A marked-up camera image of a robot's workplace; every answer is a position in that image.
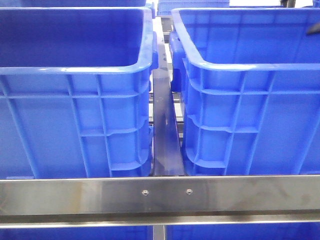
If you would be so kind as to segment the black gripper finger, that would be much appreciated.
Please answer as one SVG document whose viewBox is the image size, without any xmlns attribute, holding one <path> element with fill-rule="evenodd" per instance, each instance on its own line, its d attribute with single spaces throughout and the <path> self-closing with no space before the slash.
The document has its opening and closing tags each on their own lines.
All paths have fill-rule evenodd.
<svg viewBox="0 0 320 240">
<path fill-rule="evenodd" d="M 315 35 L 320 33 L 320 23 L 315 23 L 307 29 L 306 35 Z"/>
</svg>

